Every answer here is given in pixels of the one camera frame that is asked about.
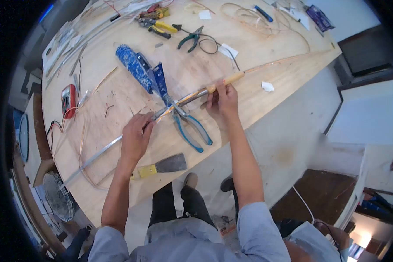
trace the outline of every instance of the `hand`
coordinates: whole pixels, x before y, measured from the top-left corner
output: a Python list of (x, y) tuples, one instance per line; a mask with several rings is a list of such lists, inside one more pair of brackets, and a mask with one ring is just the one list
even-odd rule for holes
[(236, 89), (231, 84), (225, 86), (223, 81), (218, 81), (215, 85), (217, 90), (208, 95), (207, 108), (218, 107), (226, 122), (238, 119)]
[(136, 114), (122, 129), (121, 158), (124, 164), (130, 168), (135, 168), (138, 161), (145, 154), (150, 140), (151, 131), (156, 125), (152, 121), (154, 112), (147, 114)]

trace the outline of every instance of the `blue shirt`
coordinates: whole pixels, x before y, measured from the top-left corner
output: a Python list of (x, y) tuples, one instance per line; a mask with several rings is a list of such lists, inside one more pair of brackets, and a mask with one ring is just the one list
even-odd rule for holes
[(129, 254), (124, 236), (105, 226), (96, 233), (88, 261), (291, 261), (265, 202), (239, 211), (237, 232), (242, 249), (234, 253), (212, 225), (194, 217), (175, 219), (148, 228), (145, 245)]

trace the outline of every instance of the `black wire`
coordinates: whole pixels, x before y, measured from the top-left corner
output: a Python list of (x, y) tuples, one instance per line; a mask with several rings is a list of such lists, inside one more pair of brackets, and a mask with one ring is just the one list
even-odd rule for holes
[[(328, 225), (325, 224), (325, 223), (322, 223), (322, 224), (324, 224), (324, 225), (329, 229), (329, 234), (330, 234), (330, 236), (332, 237), (333, 241), (335, 241), (335, 238), (333, 237), (332, 232), (330, 231), (330, 228), (328, 227)], [(340, 249), (339, 249), (339, 244), (338, 244), (336, 241), (335, 241), (335, 245), (336, 245), (336, 248), (338, 249), (339, 258), (341, 259), (341, 262), (344, 262), (344, 260), (342, 259), (341, 251), (340, 251)]]
[(79, 72), (79, 91), (77, 92), (77, 107), (79, 107), (80, 87), (82, 86), (82, 62), (80, 62), (80, 57), (79, 57), (79, 65), (80, 65), (80, 72)]
[[(188, 32), (188, 31), (186, 31), (186, 30), (183, 30), (183, 29), (181, 29), (181, 30), (184, 31), (185, 33), (193, 34), (193, 33), (190, 33), (190, 32)], [(209, 35), (207, 35), (207, 34), (199, 34), (199, 35), (200, 35), (200, 36), (207, 36), (207, 37), (211, 38), (211, 39), (209, 39), (209, 38), (204, 38), (204, 39), (202, 39), (202, 40), (199, 40), (198, 45), (199, 45), (199, 48), (200, 48), (202, 51), (204, 51), (205, 53), (207, 53), (207, 54), (209, 54), (209, 55), (213, 55), (213, 54), (215, 54), (215, 53), (218, 52), (218, 47), (220, 47), (221, 45), (220, 45), (219, 42), (217, 42), (217, 41), (214, 39), (214, 37), (209, 36)], [(214, 41), (215, 47), (217, 48), (217, 49), (215, 50), (215, 52), (208, 52), (207, 50), (204, 50), (204, 48), (201, 47), (201, 42), (204, 41), (204, 40), (212, 40), (212, 41)], [(240, 71), (239, 65), (237, 64), (236, 59), (234, 58), (234, 55), (230, 52), (230, 50), (228, 50), (228, 49), (226, 49), (226, 50), (230, 53), (231, 57), (233, 58), (234, 63), (236, 64), (237, 69)]]
[[(51, 124), (49, 125), (49, 128), (48, 128), (48, 130), (47, 130), (47, 136), (48, 136), (49, 132), (51, 131), (52, 124), (57, 124), (57, 125), (60, 127), (60, 129), (61, 129), (60, 123), (58, 123), (57, 120), (52, 120), (52, 121), (51, 121)], [(52, 144), (53, 144), (53, 138), (52, 138), (52, 137), (53, 137), (53, 136), (51, 135), (51, 148), (50, 148), (50, 150), (52, 150)]]

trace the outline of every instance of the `package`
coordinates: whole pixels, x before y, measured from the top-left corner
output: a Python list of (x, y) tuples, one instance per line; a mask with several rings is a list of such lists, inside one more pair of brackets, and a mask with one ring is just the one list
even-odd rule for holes
[(335, 28), (335, 26), (332, 24), (329, 18), (327, 18), (325, 13), (323, 13), (315, 5), (307, 7), (306, 13), (311, 17), (311, 19), (313, 19), (313, 21), (317, 24), (317, 26), (322, 32)]

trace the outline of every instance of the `multimeter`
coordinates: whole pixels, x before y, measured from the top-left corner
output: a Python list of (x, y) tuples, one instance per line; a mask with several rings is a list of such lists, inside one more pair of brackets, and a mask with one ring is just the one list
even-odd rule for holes
[(63, 117), (72, 118), (75, 110), (70, 110), (67, 114), (67, 110), (76, 107), (76, 87), (73, 84), (66, 86), (61, 92), (61, 105), (63, 107)]

